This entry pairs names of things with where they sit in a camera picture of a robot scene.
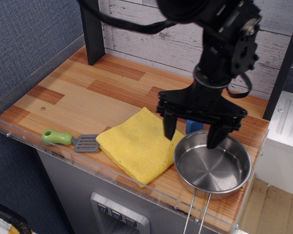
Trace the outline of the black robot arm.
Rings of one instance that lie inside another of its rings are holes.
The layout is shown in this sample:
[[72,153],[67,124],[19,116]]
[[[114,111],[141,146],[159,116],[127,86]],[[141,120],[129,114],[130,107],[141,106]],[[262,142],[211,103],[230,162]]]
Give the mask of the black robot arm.
[[196,23],[203,28],[203,52],[193,70],[193,83],[181,90],[158,94],[157,112],[163,117],[166,138],[172,139],[179,118],[210,126],[207,147],[215,148],[239,130],[247,111],[222,97],[224,89],[246,75],[258,60],[255,38],[260,10],[251,0],[160,0],[162,14],[174,23]]

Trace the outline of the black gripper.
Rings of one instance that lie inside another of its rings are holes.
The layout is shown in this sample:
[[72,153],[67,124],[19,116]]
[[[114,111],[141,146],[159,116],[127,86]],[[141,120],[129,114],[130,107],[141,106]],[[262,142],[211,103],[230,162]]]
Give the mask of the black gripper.
[[239,130],[248,112],[222,97],[222,91],[196,81],[184,89],[160,91],[157,112],[163,117],[165,137],[172,140],[178,118],[210,125],[208,149],[214,149],[229,133]]

